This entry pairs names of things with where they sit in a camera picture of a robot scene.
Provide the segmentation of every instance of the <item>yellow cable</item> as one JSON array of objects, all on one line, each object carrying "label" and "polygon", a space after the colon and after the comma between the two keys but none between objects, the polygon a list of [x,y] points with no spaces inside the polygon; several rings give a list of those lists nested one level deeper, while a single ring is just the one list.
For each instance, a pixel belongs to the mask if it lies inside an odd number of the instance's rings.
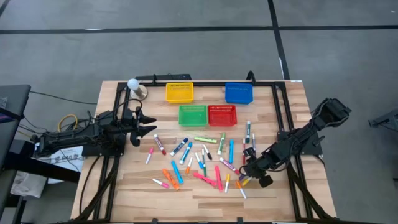
[{"label": "yellow cable", "polygon": [[74,114],[68,114],[68,115],[64,116],[64,117],[61,119],[61,121],[58,123],[58,132],[61,132],[61,125],[62,125],[63,121],[64,121],[65,119],[69,118],[69,117],[74,117],[74,118],[75,118],[75,126],[73,127],[73,129],[76,129],[76,128],[77,128],[78,120],[77,120],[76,115],[74,115]]},{"label": "yellow cable", "polygon": [[19,134],[23,134],[24,136],[26,136],[26,137],[28,137],[28,138],[31,138],[32,136],[30,136],[30,135],[28,135],[28,134],[26,134],[26,133],[23,133],[22,131],[19,131],[19,130],[17,130],[17,132],[19,133]]}]

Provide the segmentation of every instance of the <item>gray floor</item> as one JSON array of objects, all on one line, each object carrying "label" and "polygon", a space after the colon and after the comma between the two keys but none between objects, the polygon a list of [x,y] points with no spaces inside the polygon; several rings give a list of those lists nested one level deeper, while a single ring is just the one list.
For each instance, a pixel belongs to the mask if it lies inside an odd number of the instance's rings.
[{"label": "gray floor", "polygon": [[[396,1],[275,0],[280,26],[398,24]],[[252,0],[11,0],[0,29],[88,29],[271,25],[267,1]],[[352,110],[322,146],[337,214],[344,220],[397,223],[396,133],[371,129],[368,119],[398,108],[398,30],[281,32],[292,79],[304,81],[310,107],[337,97]],[[96,101],[103,80],[190,73],[194,79],[281,79],[272,31],[156,34],[0,35],[1,84]],[[62,116],[86,116],[94,106],[31,95],[25,111],[55,130]],[[30,200],[25,222],[69,218],[75,184],[45,188]],[[0,223],[9,223],[7,210]]]}]

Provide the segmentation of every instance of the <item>wooden table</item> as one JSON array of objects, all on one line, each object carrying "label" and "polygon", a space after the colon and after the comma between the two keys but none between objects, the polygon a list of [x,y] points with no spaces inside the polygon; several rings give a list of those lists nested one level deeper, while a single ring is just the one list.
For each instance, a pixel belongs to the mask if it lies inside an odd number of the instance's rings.
[{"label": "wooden table", "polygon": [[[112,110],[117,83],[117,81],[103,82],[96,114]],[[286,81],[286,88],[294,125],[296,128],[300,128],[310,119],[310,110],[303,83]],[[203,173],[193,154],[201,151],[203,143],[194,141],[194,136],[206,136],[219,141],[221,133],[225,132],[226,141],[223,147],[223,157],[228,158],[229,140],[234,139],[233,164],[236,167],[239,167],[242,163],[242,140],[246,131],[246,121],[251,121],[252,123],[251,131],[256,135],[258,151],[265,150],[275,142],[278,125],[270,87],[254,87],[254,101],[249,105],[236,105],[238,124],[230,128],[210,126],[200,128],[181,127],[178,125],[179,105],[169,104],[165,101],[165,87],[148,87],[148,92],[149,95],[143,101],[142,110],[146,116],[157,118],[156,123],[150,124],[157,125],[157,129],[141,140],[140,147],[133,147],[127,141],[125,153],[119,165],[111,217],[112,222],[149,222],[152,218],[158,218],[160,222],[226,222],[236,221],[236,217],[243,217],[244,221],[250,222],[295,220],[286,172],[270,173],[274,183],[266,188],[261,188],[257,180],[250,181],[244,187],[244,191],[248,196],[248,199],[244,200],[235,185],[238,176],[218,161],[216,154],[218,144],[206,144],[213,156],[212,161],[206,160],[208,175],[211,179],[216,179],[214,167],[219,165],[224,186],[226,175],[231,174],[228,193],[219,192],[218,189],[213,189],[202,180],[192,176],[195,171]],[[195,87],[194,95],[195,98],[192,103],[194,105],[226,104],[224,87]],[[280,92],[278,96],[282,106],[284,122],[286,123]],[[130,108],[135,108],[135,106],[135,103],[129,104]],[[165,150],[168,152],[166,156],[163,156],[157,147],[153,134],[159,135]],[[187,160],[191,156],[194,157],[189,175],[185,174],[188,161],[182,166],[178,163],[186,145],[174,157],[169,154],[185,137],[193,142],[192,150],[187,157]],[[149,164],[145,165],[146,157],[152,146],[155,147],[154,154]],[[84,161],[71,218],[78,216],[81,189],[94,159],[94,157],[91,157]],[[161,171],[163,168],[169,170],[172,176],[175,177],[170,163],[172,159],[177,162],[184,179],[184,184],[180,186],[181,189],[179,191],[175,191],[171,185],[170,189],[164,189],[152,181],[155,178],[168,183]],[[102,166],[101,160],[97,162],[89,176],[83,197],[83,208],[88,205],[97,191]],[[327,213],[332,216],[335,215],[322,163],[313,156],[302,156],[302,160],[309,191]],[[302,209],[301,214],[305,216],[301,199],[302,195],[299,189],[297,189],[297,192],[300,208]],[[104,217],[107,195],[103,198],[100,218]]]}]

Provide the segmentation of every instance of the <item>blue basket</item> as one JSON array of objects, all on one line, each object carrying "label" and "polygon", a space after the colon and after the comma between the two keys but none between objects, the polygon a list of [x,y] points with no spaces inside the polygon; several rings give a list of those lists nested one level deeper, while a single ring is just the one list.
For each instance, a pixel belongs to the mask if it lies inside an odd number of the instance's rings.
[{"label": "blue basket", "polygon": [[227,103],[249,104],[253,102],[253,85],[246,83],[226,83],[225,100]]}]

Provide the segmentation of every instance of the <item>green basket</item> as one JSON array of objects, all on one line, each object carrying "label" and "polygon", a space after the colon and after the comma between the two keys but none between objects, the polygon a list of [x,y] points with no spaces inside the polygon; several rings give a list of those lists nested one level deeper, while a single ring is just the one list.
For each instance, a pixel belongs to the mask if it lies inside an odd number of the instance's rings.
[{"label": "green basket", "polygon": [[181,105],[178,123],[181,126],[206,126],[207,106],[206,105]]}]

